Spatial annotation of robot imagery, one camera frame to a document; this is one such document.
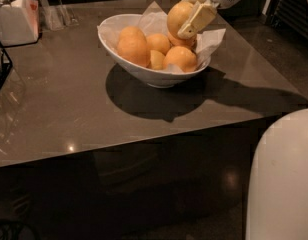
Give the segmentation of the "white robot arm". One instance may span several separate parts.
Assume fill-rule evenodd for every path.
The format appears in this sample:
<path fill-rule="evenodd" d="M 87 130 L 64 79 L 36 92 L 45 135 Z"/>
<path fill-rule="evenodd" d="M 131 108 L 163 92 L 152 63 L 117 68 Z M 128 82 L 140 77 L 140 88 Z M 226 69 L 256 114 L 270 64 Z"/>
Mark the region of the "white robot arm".
<path fill-rule="evenodd" d="M 240 0 L 194 4 L 177 35 L 190 38 L 218 9 Z M 273 123 L 259 141 L 250 172 L 245 240 L 308 240 L 308 108 Z"/>

